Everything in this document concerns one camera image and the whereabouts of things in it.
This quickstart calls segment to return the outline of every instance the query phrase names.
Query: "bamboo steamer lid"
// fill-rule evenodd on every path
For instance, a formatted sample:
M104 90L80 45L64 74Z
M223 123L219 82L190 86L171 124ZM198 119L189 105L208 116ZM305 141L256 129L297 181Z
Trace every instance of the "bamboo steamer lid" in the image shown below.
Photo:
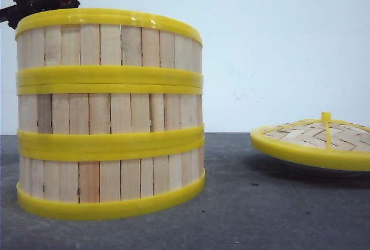
M251 145L296 171L350 177L370 171L370 128L332 120L265 126L251 132Z

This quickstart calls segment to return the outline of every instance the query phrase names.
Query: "stacked bamboo steamer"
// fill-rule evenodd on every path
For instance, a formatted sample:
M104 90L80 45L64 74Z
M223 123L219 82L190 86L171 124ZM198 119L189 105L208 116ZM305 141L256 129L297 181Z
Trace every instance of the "stacked bamboo steamer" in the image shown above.
M186 201L204 185L201 38L153 14L65 9L20 21L18 201L107 219Z

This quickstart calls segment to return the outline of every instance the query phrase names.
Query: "yellow band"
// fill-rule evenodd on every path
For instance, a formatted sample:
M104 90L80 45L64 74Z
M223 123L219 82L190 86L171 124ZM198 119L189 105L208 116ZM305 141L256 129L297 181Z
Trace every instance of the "yellow band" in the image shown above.
M144 159L196 149L204 144L203 126L154 133L40 134L18 130L22 156L54 161Z
M68 24L118 24L152 28L184 35L202 44L199 32L181 21L143 12L96 8L61 9L32 14L18 23L16 38L30 29Z
M178 69L71 65L37 67L17 72L17 92L201 94L203 76Z
M66 220L103 220L125 218L160 211L183 203L202 191L205 171L195 182L180 189L140 199L106 203L61 203L33 198L17 183L19 205L26 211L48 218Z

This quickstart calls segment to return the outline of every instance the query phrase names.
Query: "woven bamboo pattern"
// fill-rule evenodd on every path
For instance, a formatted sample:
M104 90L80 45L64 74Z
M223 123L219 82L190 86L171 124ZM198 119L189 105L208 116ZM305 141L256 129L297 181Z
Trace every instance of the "woven bamboo pattern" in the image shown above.
M365 127L337 122L329 122L328 126L332 149L370 151L370 132ZM265 131L268 131L264 134L266 137L278 141L311 148L327 149L325 122L322 121L308 120L301 123L281 124Z

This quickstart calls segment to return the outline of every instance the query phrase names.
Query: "gray table surface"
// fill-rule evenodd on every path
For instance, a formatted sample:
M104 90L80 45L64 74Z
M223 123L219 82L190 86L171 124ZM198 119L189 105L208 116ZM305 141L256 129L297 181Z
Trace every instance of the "gray table surface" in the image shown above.
M73 222L16 200L16 137L1 136L1 249L370 249L370 175L292 172L252 149L249 134L207 134L206 187L154 214Z

